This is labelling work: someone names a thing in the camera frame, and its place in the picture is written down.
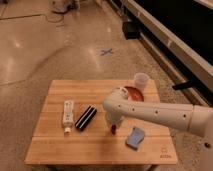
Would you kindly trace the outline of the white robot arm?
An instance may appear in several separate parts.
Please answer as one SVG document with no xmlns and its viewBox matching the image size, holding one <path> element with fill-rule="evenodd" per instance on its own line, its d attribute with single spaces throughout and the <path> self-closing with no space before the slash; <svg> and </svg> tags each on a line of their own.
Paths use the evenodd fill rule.
<svg viewBox="0 0 213 171">
<path fill-rule="evenodd" d="M 192 104 L 130 101 L 124 87 L 115 88 L 103 101 L 111 124 L 132 117 L 203 138 L 199 171 L 213 171 L 213 108 Z"/>
</svg>

